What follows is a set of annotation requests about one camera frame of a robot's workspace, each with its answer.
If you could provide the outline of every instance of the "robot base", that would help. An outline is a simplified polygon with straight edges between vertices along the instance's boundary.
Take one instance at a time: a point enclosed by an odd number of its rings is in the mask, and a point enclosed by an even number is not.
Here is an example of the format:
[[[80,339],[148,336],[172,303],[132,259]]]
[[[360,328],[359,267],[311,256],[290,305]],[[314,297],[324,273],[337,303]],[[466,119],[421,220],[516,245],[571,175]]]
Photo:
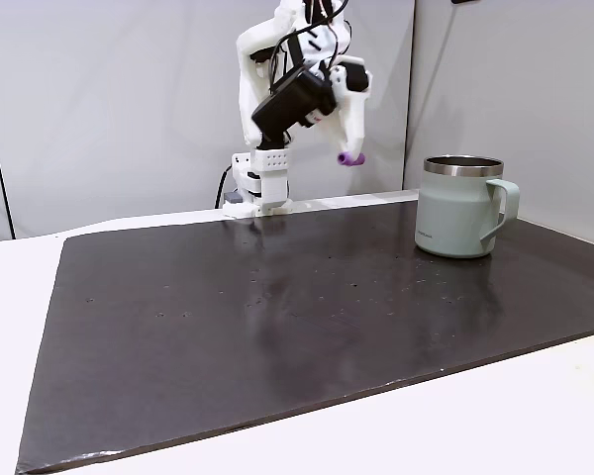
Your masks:
[[[258,218],[262,216],[276,216],[276,215],[288,215],[292,211],[293,202],[292,200],[286,201],[279,208],[271,208],[267,213],[263,213],[260,206],[253,203],[225,203],[222,207],[222,211],[225,216],[235,218],[237,220],[242,218]]]

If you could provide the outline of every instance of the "mug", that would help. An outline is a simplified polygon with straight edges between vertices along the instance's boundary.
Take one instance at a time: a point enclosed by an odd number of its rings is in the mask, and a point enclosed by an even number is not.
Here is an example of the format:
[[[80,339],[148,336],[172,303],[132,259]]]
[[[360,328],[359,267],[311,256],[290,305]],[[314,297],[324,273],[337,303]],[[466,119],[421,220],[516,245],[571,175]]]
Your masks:
[[[519,187],[502,180],[504,163],[494,158],[445,155],[427,158],[418,199],[416,244],[445,257],[481,257],[495,237],[517,220]],[[499,221],[501,190],[506,193]]]

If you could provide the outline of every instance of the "table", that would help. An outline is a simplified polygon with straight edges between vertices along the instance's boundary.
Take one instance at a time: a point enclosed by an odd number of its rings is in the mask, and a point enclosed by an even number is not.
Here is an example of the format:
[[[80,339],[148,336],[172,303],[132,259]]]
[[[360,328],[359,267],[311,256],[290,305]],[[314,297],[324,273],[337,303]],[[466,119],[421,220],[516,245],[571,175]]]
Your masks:
[[[297,203],[310,212],[415,192]],[[0,242],[0,474],[13,473],[63,241],[223,220],[210,210]],[[594,473],[594,336],[269,425],[74,470],[118,473]]]

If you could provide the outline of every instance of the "purple gripper tip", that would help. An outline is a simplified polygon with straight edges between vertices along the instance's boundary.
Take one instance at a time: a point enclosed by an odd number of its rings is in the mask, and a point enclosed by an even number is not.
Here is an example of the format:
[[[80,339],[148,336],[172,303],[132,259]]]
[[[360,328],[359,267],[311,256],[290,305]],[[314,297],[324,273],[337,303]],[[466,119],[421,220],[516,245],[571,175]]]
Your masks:
[[[339,161],[339,165],[359,166],[359,165],[363,165],[365,163],[365,155],[363,153],[360,153],[356,160],[352,160],[351,153],[349,153],[348,151],[344,151],[339,154],[338,161]]]

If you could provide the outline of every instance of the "stainless steel rim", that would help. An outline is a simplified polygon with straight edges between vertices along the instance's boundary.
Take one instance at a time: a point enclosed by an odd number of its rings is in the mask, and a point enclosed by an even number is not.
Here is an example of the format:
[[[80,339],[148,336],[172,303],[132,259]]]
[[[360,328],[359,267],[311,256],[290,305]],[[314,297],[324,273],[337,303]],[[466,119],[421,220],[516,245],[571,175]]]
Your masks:
[[[500,176],[504,162],[495,158],[470,155],[433,156],[425,160],[425,171],[447,176]]]

